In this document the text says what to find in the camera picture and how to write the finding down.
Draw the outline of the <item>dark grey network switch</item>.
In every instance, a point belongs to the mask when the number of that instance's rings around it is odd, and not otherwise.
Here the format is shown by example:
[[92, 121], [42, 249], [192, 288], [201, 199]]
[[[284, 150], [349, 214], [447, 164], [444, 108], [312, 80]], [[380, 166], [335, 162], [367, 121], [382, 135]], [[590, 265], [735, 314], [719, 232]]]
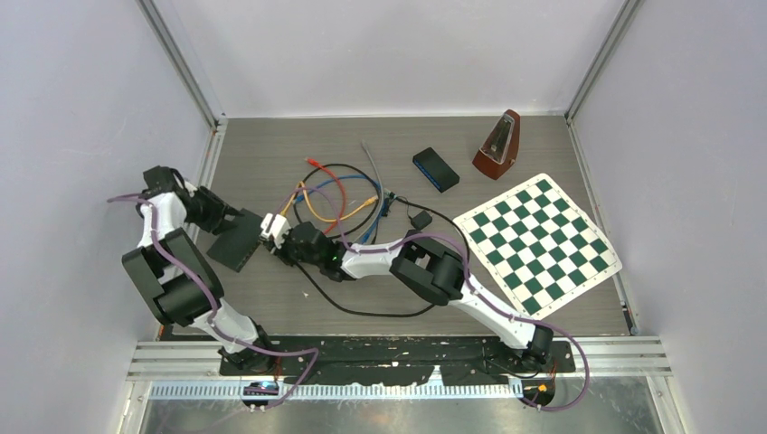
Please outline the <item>dark grey network switch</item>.
[[258, 214], [241, 209], [208, 249], [208, 257], [240, 272], [260, 245], [262, 221]]

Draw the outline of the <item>black power adapter with cord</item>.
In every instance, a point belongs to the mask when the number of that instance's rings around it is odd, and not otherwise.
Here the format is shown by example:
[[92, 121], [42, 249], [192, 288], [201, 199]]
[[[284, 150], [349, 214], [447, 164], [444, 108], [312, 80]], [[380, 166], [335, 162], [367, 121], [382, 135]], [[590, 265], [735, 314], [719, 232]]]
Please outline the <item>black power adapter with cord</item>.
[[429, 226], [433, 219], [428, 211], [424, 211], [422, 208], [420, 208], [420, 211], [416, 214], [411, 213], [411, 208], [413, 207], [413, 204], [407, 199], [402, 198], [395, 193], [389, 193], [387, 194], [383, 199], [383, 207], [381, 210], [381, 217], [387, 217], [391, 211], [391, 208], [394, 203], [402, 203], [406, 206], [405, 215], [413, 229], [416, 231], [422, 231], [427, 226]]

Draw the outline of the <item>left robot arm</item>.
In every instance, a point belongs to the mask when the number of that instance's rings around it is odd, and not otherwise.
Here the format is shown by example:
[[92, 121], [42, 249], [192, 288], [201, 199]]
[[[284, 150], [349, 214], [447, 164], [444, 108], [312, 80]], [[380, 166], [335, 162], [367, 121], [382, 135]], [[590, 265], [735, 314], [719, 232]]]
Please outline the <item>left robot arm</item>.
[[172, 167], [146, 170], [147, 186], [119, 199], [134, 202], [143, 222], [138, 245], [121, 263], [163, 326], [192, 327], [220, 344], [224, 368], [265, 374], [276, 348], [261, 325], [224, 298], [212, 261], [241, 270], [260, 244], [262, 218], [237, 210]]

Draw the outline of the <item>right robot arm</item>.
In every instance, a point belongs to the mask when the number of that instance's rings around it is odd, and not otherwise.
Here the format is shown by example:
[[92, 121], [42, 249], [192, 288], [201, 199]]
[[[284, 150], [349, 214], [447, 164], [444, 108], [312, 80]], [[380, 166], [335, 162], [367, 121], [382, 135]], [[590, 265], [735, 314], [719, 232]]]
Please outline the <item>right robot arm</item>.
[[510, 348], [519, 364], [539, 371], [553, 357], [553, 330], [522, 314], [485, 288], [469, 270], [465, 255], [446, 238], [408, 231], [396, 241], [364, 246], [332, 241], [309, 222], [271, 236], [271, 253], [290, 266], [309, 264], [337, 281], [388, 276], [436, 307], [455, 307]]

